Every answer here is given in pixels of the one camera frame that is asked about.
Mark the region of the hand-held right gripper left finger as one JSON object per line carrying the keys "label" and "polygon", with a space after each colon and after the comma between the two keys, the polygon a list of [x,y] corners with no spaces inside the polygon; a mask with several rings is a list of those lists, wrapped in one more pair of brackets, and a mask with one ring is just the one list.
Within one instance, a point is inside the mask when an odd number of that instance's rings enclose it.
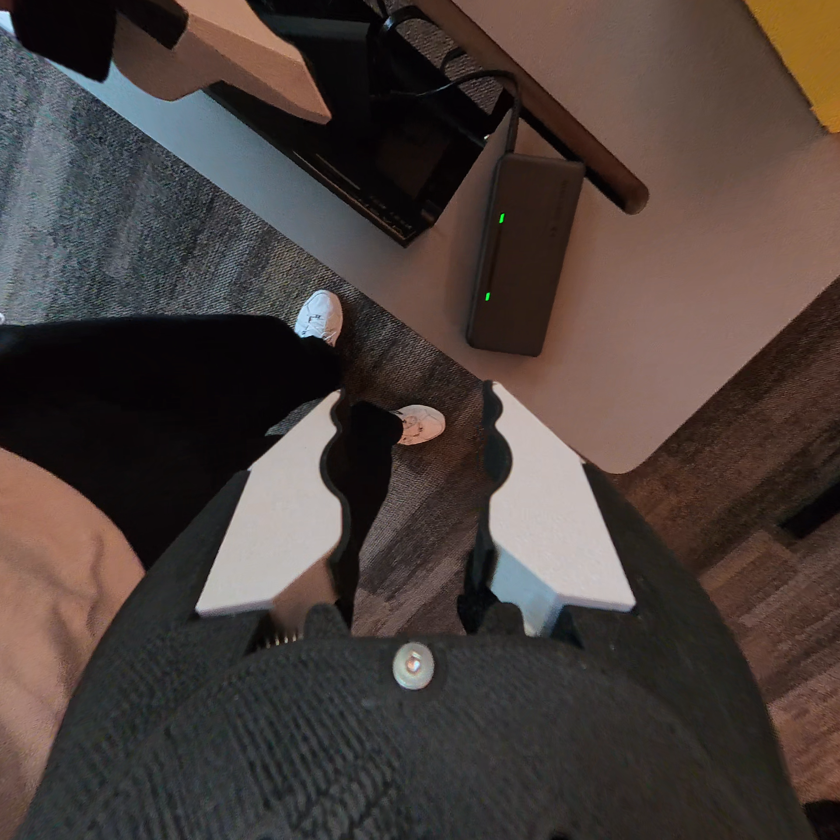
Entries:
{"label": "hand-held right gripper left finger", "polygon": [[201,618],[267,611],[303,625],[339,597],[331,561],[347,543],[346,500],[327,472],[344,390],[313,407],[248,469],[245,486],[196,602]]}

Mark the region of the white sneaker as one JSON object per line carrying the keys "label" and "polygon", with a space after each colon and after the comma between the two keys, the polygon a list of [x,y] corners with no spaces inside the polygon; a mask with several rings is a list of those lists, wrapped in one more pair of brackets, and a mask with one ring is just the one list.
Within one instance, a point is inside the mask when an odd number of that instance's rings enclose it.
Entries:
{"label": "white sneaker", "polygon": [[335,347],[343,329],[343,306],[330,290],[316,290],[303,303],[294,325],[301,339],[318,339]]}
{"label": "white sneaker", "polygon": [[402,425],[400,446],[421,445],[439,437],[446,429],[445,416],[437,409],[412,404],[390,411]]}

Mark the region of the wooden-edged grey table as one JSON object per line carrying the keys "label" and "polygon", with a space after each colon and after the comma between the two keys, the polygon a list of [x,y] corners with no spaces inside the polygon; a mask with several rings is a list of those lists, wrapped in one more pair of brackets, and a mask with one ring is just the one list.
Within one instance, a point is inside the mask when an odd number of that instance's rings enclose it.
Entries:
{"label": "wooden-edged grey table", "polygon": [[513,74],[525,122],[566,160],[582,163],[585,178],[601,194],[627,215],[644,210],[649,199],[646,185],[455,2],[416,5],[482,69]]}

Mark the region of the dark grey hub green lights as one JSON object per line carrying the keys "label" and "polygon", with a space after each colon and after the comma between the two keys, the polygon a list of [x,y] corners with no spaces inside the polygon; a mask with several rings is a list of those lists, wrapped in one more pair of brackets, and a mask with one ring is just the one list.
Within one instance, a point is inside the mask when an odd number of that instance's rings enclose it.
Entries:
{"label": "dark grey hub green lights", "polygon": [[584,176],[580,162],[501,156],[465,331],[470,347],[541,354]]}

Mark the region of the black open box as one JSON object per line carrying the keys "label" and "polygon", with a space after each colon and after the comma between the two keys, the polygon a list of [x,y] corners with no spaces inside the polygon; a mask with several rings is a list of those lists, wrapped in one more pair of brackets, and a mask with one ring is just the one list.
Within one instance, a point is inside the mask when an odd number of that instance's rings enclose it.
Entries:
{"label": "black open box", "polygon": [[398,244],[436,224],[505,118],[513,150],[512,81],[475,68],[415,3],[249,5],[298,47],[332,118],[296,118],[223,82],[206,92]]}

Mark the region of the yellow panel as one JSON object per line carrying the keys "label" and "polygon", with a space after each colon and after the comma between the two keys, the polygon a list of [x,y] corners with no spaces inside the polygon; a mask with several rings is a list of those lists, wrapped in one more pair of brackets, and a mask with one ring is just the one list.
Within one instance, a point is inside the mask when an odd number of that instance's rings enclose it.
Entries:
{"label": "yellow panel", "polygon": [[839,132],[839,2],[747,1],[818,122]]}

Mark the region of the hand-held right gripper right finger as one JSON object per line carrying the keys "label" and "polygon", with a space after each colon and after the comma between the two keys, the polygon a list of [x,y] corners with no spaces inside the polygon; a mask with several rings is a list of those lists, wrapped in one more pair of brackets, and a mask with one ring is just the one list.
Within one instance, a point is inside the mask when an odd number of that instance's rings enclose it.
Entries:
{"label": "hand-held right gripper right finger", "polygon": [[476,634],[501,603],[548,637],[565,607],[630,613],[636,598],[583,459],[497,381],[482,385],[488,481],[458,618]]}

